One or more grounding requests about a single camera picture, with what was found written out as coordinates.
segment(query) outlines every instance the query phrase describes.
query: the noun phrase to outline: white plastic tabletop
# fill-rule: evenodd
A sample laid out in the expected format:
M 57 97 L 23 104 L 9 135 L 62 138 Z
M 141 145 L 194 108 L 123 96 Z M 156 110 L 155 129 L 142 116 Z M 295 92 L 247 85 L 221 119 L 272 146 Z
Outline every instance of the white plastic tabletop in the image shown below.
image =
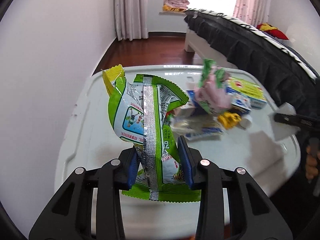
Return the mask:
M 153 65 L 126 67 L 125 76 L 132 82 L 138 73 L 152 74 L 175 82 L 186 90 L 187 77 L 197 82 L 202 66 Z M 247 72 L 226 69 L 232 76 L 260 84 Z M 244 167 L 267 195 L 273 194 L 297 169 L 300 148 L 295 136 L 274 142 L 268 114 L 277 107 L 263 88 L 268 104 L 263 109 L 252 109 L 252 126 L 243 130 L 235 127 L 220 139 L 206 138 L 188 142 L 204 158 L 220 168 L 234 170 Z M 118 138 L 108 118 L 108 99 L 101 73 L 90 77 L 81 92 L 70 118 L 60 148 L 55 175 L 55 191 L 71 172 L 79 167 L 86 170 L 100 168 L 117 158 L 132 143 Z M 128 239 L 175 239 L 195 234 L 199 202 L 168 203 L 130 198 L 121 195 L 121 209 Z M 229 222 L 228 198 L 224 191 L 225 223 Z M 95 232 L 95 216 L 92 217 Z

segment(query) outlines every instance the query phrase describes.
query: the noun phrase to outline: finger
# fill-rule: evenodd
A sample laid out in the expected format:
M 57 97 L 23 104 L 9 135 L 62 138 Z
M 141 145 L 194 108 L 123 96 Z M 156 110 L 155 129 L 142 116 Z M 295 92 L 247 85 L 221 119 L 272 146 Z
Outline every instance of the finger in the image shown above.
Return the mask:
M 311 167 L 309 165 L 306 165 L 306 172 L 313 176 L 318 176 L 319 174 L 319 171 L 315 167 Z
M 307 155 L 306 163 L 307 163 L 307 165 L 313 166 L 313 167 L 316 167 L 318 164 L 317 160 L 314 157 L 312 157 L 311 155 Z
M 309 174 L 309 173 L 306 172 L 306 178 L 307 179 L 313 179 L 314 176 L 312 174 Z

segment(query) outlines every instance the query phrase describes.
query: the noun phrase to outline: black and white mattress edge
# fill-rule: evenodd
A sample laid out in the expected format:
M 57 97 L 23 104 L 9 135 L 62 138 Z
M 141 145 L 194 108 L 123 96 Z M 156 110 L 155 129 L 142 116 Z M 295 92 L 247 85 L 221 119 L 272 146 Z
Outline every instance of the black and white mattress edge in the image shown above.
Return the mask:
M 208 15 L 208 16 L 214 16 L 214 17 L 220 17 L 220 18 L 226 19 L 228 21 L 231 21 L 233 23 L 238 24 L 242 28 L 245 28 L 245 29 L 251 31 L 255 35 L 258 35 L 258 36 L 264 38 L 265 40 L 270 42 L 272 45 L 274 45 L 275 47 L 280 49 L 282 52 L 284 52 L 284 53 L 288 54 L 290 57 L 292 57 L 296 61 L 296 63 L 301 66 L 301 68 L 307 73 L 307 75 L 310 78 L 312 78 L 313 80 L 315 80 L 317 78 L 317 75 L 315 75 L 313 73 L 313 71 L 310 68 L 308 68 L 308 66 L 305 63 L 303 63 L 296 54 L 294 54 L 287 47 L 285 47 L 284 45 L 280 44 L 279 42 L 277 42 L 276 40 L 274 40 L 270 36 L 266 35 L 264 32 L 258 30 L 254 26 L 249 25 L 249 24 L 245 23 L 244 21 L 242 21 L 242 20 L 240 20 L 238 18 L 226 15 L 224 13 L 217 13 L 217 12 L 214 12 L 214 11 L 209 11 L 209 10 L 205 10 L 205 9 L 196 9 L 196 8 L 190 8 L 190 9 L 187 9 L 185 11 L 185 14 L 187 14 L 187 15 L 192 15 L 193 14 L 194 18 L 198 16 L 198 13 L 201 13 L 202 17 L 206 17 L 206 15 Z

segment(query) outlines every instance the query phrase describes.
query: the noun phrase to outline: curtain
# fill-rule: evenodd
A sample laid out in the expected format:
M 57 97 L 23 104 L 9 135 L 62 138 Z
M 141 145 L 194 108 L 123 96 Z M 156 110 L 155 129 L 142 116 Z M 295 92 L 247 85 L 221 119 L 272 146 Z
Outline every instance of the curtain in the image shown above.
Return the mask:
M 148 0 L 115 0 L 115 20 L 118 40 L 147 39 Z
M 257 26 L 268 21 L 271 0 L 237 0 L 233 16 Z

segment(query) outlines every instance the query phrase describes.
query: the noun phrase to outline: reddish brown floor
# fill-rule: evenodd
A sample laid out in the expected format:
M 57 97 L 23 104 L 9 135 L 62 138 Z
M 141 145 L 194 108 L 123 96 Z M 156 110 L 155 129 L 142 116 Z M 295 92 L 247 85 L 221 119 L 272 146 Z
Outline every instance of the reddish brown floor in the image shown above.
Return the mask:
M 149 37 L 111 45 L 95 73 L 121 64 L 127 66 L 186 64 L 202 65 L 201 58 L 184 51 L 184 37 Z

